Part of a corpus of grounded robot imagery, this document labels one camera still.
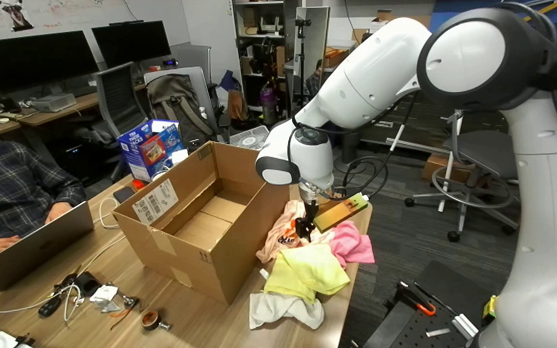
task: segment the blue box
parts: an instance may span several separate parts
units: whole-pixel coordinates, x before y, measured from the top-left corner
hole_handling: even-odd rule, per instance
[[[175,151],[183,150],[176,121],[153,119],[117,137],[132,176],[151,181]]]

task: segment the smartphone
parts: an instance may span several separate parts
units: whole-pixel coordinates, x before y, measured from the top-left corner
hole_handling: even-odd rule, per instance
[[[113,197],[115,197],[117,202],[119,202],[120,204],[124,203],[125,200],[132,197],[133,195],[134,191],[130,187],[118,189],[117,191],[113,192]]]

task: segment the laptop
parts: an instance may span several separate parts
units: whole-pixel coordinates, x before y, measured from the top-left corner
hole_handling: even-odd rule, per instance
[[[8,289],[91,231],[91,212],[88,203],[83,202],[0,252],[0,291]]]

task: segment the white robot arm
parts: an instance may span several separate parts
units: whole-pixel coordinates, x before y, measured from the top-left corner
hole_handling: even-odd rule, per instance
[[[295,123],[270,132],[256,170],[274,185],[300,183],[314,203],[334,178],[327,136],[311,127],[358,128],[415,88],[454,109],[501,110],[518,166],[519,242],[497,319],[473,347],[557,348],[557,31],[529,7],[499,6],[506,9],[459,14],[433,34],[408,18],[387,24],[349,55]],[[536,28],[508,9],[528,13]]]

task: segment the towel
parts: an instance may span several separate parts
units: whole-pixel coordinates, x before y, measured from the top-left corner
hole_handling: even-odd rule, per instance
[[[343,269],[347,262],[375,263],[371,239],[361,235],[352,221],[343,221],[334,227],[330,247]]]
[[[315,293],[333,295],[350,282],[327,244],[281,250],[264,292],[293,295],[313,304]]]
[[[313,245],[319,243],[329,243],[334,238],[333,231],[320,233],[318,229],[311,232],[311,242],[300,239],[296,234],[295,220],[305,216],[305,204],[302,201],[289,201],[285,205],[283,214],[276,220],[272,229],[268,232],[265,245],[257,251],[257,258],[262,263],[275,259],[277,253],[290,247],[302,247],[303,245]]]
[[[282,317],[294,317],[306,326],[317,329],[323,322],[323,307],[318,299],[308,304],[300,297],[280,293],[252,293],[250,295],[249,327],[251,330],[265,322]]]

